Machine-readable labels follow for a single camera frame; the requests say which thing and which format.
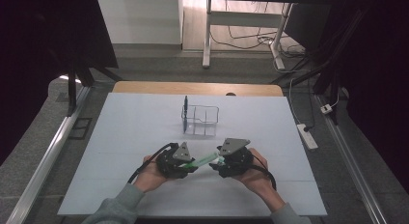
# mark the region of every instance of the white wall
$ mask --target white wall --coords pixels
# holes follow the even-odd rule
[[[181,44],[182,0],[98,0],[112,43]]]

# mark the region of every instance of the white stand leg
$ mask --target white stand leg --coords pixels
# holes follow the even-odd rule
[[[204,60],[202,63],[204,69],[208,69],[210,67],[210,19],[211,19],[211,0],[207,0],[204,37]]]
[[[279,44],[280,44],[280,38],[284,32],[284,28],[286,27],[286,20],[288,19],[288,14],[289,14],[289,10],[291,9],[291,5],[292,4],[287,4],[286,8],[284,9],[284,13],[282,15],[282,19],[280,22],[280,26],[277,30],[277,35],[276,38],[274,39],[274,41],[270,44],[270,49],[271,52],[273,53],[274,56],[274,61],[277,65],[277,69],[278,70],[285,70],[285,66],[283,64],[283,60],[280,56],[280,52],[279,52]]]

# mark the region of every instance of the power strip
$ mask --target power strip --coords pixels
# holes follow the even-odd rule
[[[322,114],[326,115],[326,114],[330,113],[331,111],[332,111],[332,107],[330,106],[330,104],[326,104],[324,106],[321,106]]]
[[[310,134],[309,131],[305,131],[304,128],[306,125],[297,125],[298,132],[300,132],[301,138],[303,139],[304,143],[306,144],[309,150],[317,149],[318,146],[315,143],[313,136]]]

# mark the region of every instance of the metal stand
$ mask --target metal stand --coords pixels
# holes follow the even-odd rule
[[[206,25],[204,37],[204,59],[203,68],[210,67],[210,26],[229,25],[242,27],[266,27],[277,28],[275,40],[270,44],[271,52],[274,56],[277,68],[284,70],[285,66],[279,52],[280,38],[286,27],[286,21],[291,9],[291,4],[287,4],[283,14],[254,14],[237,12],[211,11],[211,0],[207,0],[206,5]]]
[[[286,20],[288,19],[289,11],[291,9],[292,4],[287,4],[284,13],[282,15],[282,20],[279,25],[279,29],[277,30],[277,35],[274,41],[270,44],[270,49],[271,52],[273,53],[274,56],[274,61],[276,62],[277,65],[277,70],[285,70],[285,66],[283,64],[283,60],[281,58],[280,52],[279,52],[279,44],[280,44],[280,38],[284,32],[284,28],[286,27]]]
[[[204,61],[203,68],[210,67],[210,19],[211,19],[211,0],[207,0],[205,17],[205,38],[204,38]]]

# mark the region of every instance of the aluminum rail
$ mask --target aluminum rail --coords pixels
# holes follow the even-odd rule
[[[320,97],[315,96],[315,100],[319,107],[326,104],[322,102],[324,101],[323,96]],[[334,137],[335,142],[337,143],[338,149],[341,153],[346,168],[348,169],[349,174],[352,177],[352,181],[354,181],[355,186],[358,189],[358,192],[361,194],[363,198],[363,202],[367,207],[368,214],[372,219],[372,222],[374,224],[387,224],[388,222],[379,206],[379,203],[376,200],[376,197],[373,195],[372,189],[370,188],[369,184],[365,180],[365,177],[348,144],[346,143],[345,138],[343,138],[343,134],[340,128],[334,125],[329,116],[324,116],[324,119],[328,128],[331,131],[331,134]]]
[[[60,154],[60,151],[68,138],[69,131],[72,129],[79,113],[84,106],[84,100],[87,97],[89,91],[90,88],[88,87],[83,87],[80,90],[77,97],[77,106],[74,113],[71,117],[64,118],[47,151],[42,157],[42,160],[37,167],[36,172],[28,182],[27,187],[25,188],[23,194],[17,202],[17,205],[15,205],[14,210],[9,217],[9,220],[7,221],[7,224],[20,224],[24,222],[31,207],[34,204],[34,201],[37,198],[37,195],[42,188],[43,183],[48,176],[48,173],[50,172],[55,160]]]

